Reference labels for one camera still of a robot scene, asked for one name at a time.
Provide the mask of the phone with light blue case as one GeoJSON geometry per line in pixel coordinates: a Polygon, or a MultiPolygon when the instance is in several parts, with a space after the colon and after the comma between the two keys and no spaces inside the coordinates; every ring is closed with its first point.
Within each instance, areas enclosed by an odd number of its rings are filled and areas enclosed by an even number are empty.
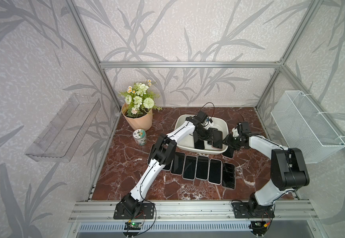
{"type": "Polygon", "coordinates": [[[185,163],[183,168],[182,177],[187,180],[195,179],[197,157],[187,155],[185,157],[185,163]]]}

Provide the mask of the phone with pink case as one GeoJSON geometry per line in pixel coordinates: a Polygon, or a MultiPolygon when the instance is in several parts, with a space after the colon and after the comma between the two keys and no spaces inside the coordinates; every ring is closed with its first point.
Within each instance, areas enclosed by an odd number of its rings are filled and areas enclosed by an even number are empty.
{"type": "Polygon", "coordinates": [[[175,152],[170,172],[175,175],[182,175],[184,161],[185,161],[185,153],[175,152]]]}

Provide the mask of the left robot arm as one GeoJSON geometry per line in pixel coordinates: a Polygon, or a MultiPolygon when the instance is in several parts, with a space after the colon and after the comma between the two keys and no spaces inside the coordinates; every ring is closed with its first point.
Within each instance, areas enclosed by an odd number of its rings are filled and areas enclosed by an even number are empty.
{"type": "Polygon", "coordinates": [[[177,143],[186,136],[198,133],[201,137],[209,136],[209,126],[213,122],[203,111],[195,116],[186,117],[185,122],[168,134],[160,134],[154,148],[149,154],[149,165],[134,188],[125,195],[121,204],[133,217],[138,215],[147,192],[160,171],[173,161],[177,143]]]}

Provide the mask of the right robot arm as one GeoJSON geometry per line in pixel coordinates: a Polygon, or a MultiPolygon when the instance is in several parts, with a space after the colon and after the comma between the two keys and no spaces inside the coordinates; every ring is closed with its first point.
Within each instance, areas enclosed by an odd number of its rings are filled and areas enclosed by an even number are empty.
{"type": "Polygon", "coordinates": [[[294,192],[310,183],[303,153],[298,148],[288,148],[251,132],[248,122],[241,122],[223,140],[228,147],[226,155],[232,156],[241,148],[254,149],[271,160],[270,180],[248,201],[250,213],[270,209],[283,195],[294,192]]]}

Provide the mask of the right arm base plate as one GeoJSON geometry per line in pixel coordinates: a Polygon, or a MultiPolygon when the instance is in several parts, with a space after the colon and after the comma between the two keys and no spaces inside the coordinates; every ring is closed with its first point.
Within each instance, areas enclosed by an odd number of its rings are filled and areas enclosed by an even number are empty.
{"type": "Polygon", "coordinates": [[[235,218],[272,219],[275,217],[272,205],[261,206],[254,200],[248,202],[233,200],[231,206],[235,218]]]}

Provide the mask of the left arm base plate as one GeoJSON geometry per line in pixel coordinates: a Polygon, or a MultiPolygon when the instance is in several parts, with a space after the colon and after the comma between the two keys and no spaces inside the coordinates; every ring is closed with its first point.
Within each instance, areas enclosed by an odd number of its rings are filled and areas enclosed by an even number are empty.
{"type": "Polygon", "coordinates": [[[153,219],[155,215],[154,205],[152,203],[142,203],[141,205],[136,205],[133,212],[129,212],[123,203],[118,203],[116,205],[114,216],[115,220],[124,219],[153,219]]]}

